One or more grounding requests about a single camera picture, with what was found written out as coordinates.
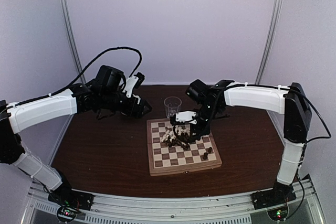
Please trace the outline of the dark chess piece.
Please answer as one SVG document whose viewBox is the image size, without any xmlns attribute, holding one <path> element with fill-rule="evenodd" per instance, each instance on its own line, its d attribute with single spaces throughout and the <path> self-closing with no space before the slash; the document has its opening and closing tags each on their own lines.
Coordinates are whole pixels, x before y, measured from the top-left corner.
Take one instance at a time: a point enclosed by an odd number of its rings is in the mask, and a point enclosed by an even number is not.
<svg viewBox="0 0 336 224">
<path fill-rule="evenodd" d="M 213 152 L 213 149 L 212 149 L 211 147 L 209 147 L 209 148 L 207 149 L 207 153 L 210 154 L 210 153 L 212 153 L 212 152 Z"/>
</svg>

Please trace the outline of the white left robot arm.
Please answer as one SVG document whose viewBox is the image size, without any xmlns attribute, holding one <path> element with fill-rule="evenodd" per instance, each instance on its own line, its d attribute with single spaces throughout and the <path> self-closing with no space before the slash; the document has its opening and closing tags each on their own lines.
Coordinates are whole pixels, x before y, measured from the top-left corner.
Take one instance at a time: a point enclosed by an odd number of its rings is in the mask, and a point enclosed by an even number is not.
<svg viewBox="0 0 336 224">
<path fill-rule="evenodd" d="M 147 100 L 133 94 L 143 81 L 140 72 L 125 78 L 121 70 L 103 65 L 86 84 L 72 84 L 62 92 L 28 102 L 8 104 L 2 100 L 1 163 L 18 167 L 42 183 L 54 198 L 71 205 L 75 192 L 65 176 L 23 147 L 19 133 L 39 123 L 88 111 L 96 113 L 99 120 L 102 110 L 139 119 L 152 111 Z"/>
</svg>

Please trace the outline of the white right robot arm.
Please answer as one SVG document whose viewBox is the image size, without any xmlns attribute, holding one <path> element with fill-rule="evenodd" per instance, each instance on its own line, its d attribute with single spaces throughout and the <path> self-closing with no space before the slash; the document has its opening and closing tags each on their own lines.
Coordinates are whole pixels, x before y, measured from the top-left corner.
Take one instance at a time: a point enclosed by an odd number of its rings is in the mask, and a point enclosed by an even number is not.
<svg viewBox="0 0 336 224">
<path fill-rule="evenodd" d="M 299 169 L 312 118 L 311 106 L 299 83 L 290 86 L 257 86 L 233 80 L 221 80 L 208 86 L 197 79 L 186 94 L 201 107 L 178 113 L 179 122 L 188 122 L 197 138 L 210 132 L 211 121 L 227 106 L 243 106 L 284 115 L 285 147 L 277 175 L 277 186 L 269 192 L 272 203 L 279 204 L 289 196 L 289 188 Z"/>
</svg>

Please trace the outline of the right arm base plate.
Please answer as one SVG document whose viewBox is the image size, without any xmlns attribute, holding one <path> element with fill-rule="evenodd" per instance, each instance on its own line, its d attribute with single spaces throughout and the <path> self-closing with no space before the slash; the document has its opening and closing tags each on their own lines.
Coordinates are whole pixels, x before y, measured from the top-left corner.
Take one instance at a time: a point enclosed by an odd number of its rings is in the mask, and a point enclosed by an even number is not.
<svg viewBox="0 0 336 224">
<path fill-rule="evenodd" d="M 283 192 L 269 189 L 251 194 L 251 200 L 255 210 L 283 205 L 295 199 L 297 199 L 297 197 L 293 191 L 285 195 Z"/>
</svg>

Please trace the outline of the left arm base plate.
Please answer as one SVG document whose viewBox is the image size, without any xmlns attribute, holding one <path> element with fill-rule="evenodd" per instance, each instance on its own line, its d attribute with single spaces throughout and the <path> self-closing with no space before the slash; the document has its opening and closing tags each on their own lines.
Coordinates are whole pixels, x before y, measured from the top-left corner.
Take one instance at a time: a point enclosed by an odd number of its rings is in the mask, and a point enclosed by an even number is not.
<svg viewBox="0 0 336 224">
<path fill-rule="evenodd" d="M 93 204 L 94 195 L 80 191 L 71 191 L 69 195 L 57 195 L 50 193 L 48 200 L 60 206 L 73 208 L 75 210 L 90 210 Z"/>
</svg>

